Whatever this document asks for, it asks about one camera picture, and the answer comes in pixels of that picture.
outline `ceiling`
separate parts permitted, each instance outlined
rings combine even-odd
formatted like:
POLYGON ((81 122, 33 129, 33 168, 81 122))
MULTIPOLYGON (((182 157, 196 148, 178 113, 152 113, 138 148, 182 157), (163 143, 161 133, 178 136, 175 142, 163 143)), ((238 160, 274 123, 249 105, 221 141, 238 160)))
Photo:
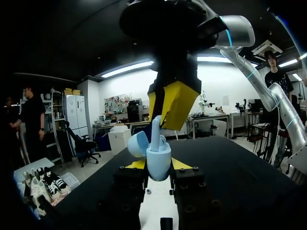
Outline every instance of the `ceiling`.
MULTIPOLYGON (((15 12, 15 56, 13 72, 26 72, 79 81, 108 69, 137 60, 152 58, 150 48, 127 37, 118 21, 127 0, 61 0, 50 4, 20 5, 15 12)), ((241 51, 255 63, 251 50, 270 40, 285 53, 282 63, 298 57, 294 44, 262 0, 207 0, 219 15, 243 15, 252 24, 256 35, 253 47, 241 51)), ((215 49, 202 54, 218 55, 215 49)), ((300 63, 287 71, 300 68, 300 63)))

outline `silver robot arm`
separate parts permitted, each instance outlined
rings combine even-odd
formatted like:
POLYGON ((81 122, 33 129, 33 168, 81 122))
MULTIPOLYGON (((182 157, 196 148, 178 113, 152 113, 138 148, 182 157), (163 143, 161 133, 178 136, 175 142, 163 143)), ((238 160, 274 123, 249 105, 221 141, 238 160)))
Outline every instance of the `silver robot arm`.
POLYGON ((274 83, 267 88, 259 72, 249 61, 238 54, 243 46, 252 46, 255 43, 251 24, 243 16, 223 16, 221 18, 228 30, 219 34, 215 47, 220 49, 221 54, 244 74, 257 91, 266 110, 272 111, 279 107, 281 118, 286 125, 293 146, 293 155, 288 162, 302 173, 307 174, 307 137, 296 110, 279 84, 274 83))

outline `sneaker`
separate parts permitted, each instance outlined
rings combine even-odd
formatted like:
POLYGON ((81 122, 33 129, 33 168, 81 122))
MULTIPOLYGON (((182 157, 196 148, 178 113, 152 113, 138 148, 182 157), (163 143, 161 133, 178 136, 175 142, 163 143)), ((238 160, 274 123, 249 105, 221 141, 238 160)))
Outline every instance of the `sneaker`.
POLYGON ((32 177, 33 177, 33 178, 34 178, 34 177, 36 177, 36 178, 37 178, 37 180, 39 180, 38 173, 37 173, 37 171, 35 171, 35 169, 34 169, 34 168, 32 168, 32 169, 31 169, 31 175, 32 175, 32 177))
POLYGON ((36 205, 39 214, 44 216, 46 212, 40 208, 38 198, 40 196, 44 196, 45 199, 50 203, 51 203, 51 198, 48 195, 48 192, 46 191, 44 184, 41 181, 39 182, 36 177, 34 177, 31 182, 31 196, 32 196, 32 201, 36 205))
POLYGON ((52 200, 56 200, 60 196, 59 188, 56 186, 54 181, 47 176, 45 177, 45 186, 52 200))
POLYGON ((45 173, 44 173, 44 170, 43 168, 38 168, 37 169, 37 173, 38 173, 38 176, 39 176, 39 180, 42 181, 44 184, 46 183, 45 181, 45 173))
POLYGON ((29 171, 24 172, 24 178, 25 178, 25 183, 29 188, 31 188, 31 182, 32 182, 32 175, 30 174, 29 171))
POLYGON ((40 187, 38 185, 38 180, 36 177, 34 177, 32 179, 32 182, 31 182, 31 193, 30 195, 33 197, 32 200, 33 200, 33 203, 38 206, 38 197, 41 195, 41 192, 40 192, 40 187))
POLYGON ((17 187, 18 187, 18 190, 19 190, 19 192, 20 192, 20 196, 21 196, 21 197, 24 197, 25 184, 24 184, 24 183, 21 183, 21 182, 18 182, 18 183, 17 183, 17 187))
POLYGON ((49 177, 59 188, 61 194, 71 192, 71 188, 60 178, 60 176, 52 173, 48 167, 45 167, 46 177, 49 177))
POLYGON ((44 183, 42 181, 38 182, 39 188, 40 188, 40 192, 41 194, 45 197, 46 201, 48 201, 49 203, 52 202, 51 197, 49 196, 49 193, 46 189, 46 186, 44 185, 44 183))

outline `person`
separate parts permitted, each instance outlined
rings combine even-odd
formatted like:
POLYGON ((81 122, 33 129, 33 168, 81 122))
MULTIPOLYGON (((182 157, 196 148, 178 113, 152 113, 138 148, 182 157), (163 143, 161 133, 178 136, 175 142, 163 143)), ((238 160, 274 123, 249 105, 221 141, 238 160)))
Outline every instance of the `person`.
POLYGON ((26 146, 30 162, 35 162, 45 156, 46 146, 43 143, 45 107, 40 97, 34 95, 32 87, 25 89, 27 101, 22 107, 20 119, 14 123, 18 128, 21 122, 25 123, 26 146))
POLYGON ((5 135, 8 138, 9 142, 11 143, 11 149, 8 154, 8 161, 9 161, 10 167, 13 170, 16 170, 24 166, 24 161, 21 156, 20 144, 16 136, 16 129, 14 129, 13 127, 13 123, 15 123, 19 118, 18 111, 16 107, 12 106, 13 104, 14 104, 14 101, 12 97, 7 97, 6 98, 6 109, 4 112, 4 117, 5 117, 4 120, 6 122, 6 129, 7 129, 7 131, 5 132, 5 135))
MULTIPOLYGON (((266 51, 264 53, 266 60, 268 61, 271 71, 268 72, 265 75, 265 83, 267 85, 267 87, 269 88, 274 82, 279 84, 281 86, 281 88, 283 89, 284 93, 286 94, 286 96, 289 98, 289 100, 292 102, 292 95, 291 95, 291 91, 293 91, 293 86, 292 83, 289 80, 289 77, 286 73, 284 73, 281 69, 277 68, 277 60, 276 57, 274 55, 274 53, 272 51, 266 51)), ((271 125, 276 126, 278 123, 278 111, 277 108, 274 109, 272 112, 269 113, 268 116, 269 120, 268 123, 270 123, 271 125)), ((285 124, 283 123, 282 119, 280 118, 280 127, 282 129, 286 129, 285 124)), ((267 156, 266 156, 266 161, 269 161, 273 150, 274 150, 274 146, 275 146, 275 142, 276 142, 276 137, 277 137, 277 129, 276 132, 272 133, 270 135, 270 146, 268 147, 268 152, 267 152, 267 156)), ((274 167, 279 167, 282 157, 283 157, 283 152, 287 143, 287 138, 283 138, 280 137, 279 138, 279 147, 278 147, 278 151, 277 154, 275 156, 275 161, 274 161, 274 167)))

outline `white refrigerator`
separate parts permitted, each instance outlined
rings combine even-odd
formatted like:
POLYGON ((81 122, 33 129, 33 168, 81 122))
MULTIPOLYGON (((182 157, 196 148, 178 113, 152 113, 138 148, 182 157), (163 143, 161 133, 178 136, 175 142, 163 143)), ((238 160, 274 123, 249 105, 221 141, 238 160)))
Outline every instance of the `white refrigerator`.
MULTIPOLYGON (((88 135, 84 96, 66 95, 65 99, 66 119, 74 134, 80 136, 88 135)), ((75 154, 75 142, 71 138, 72 152, 75 154)))

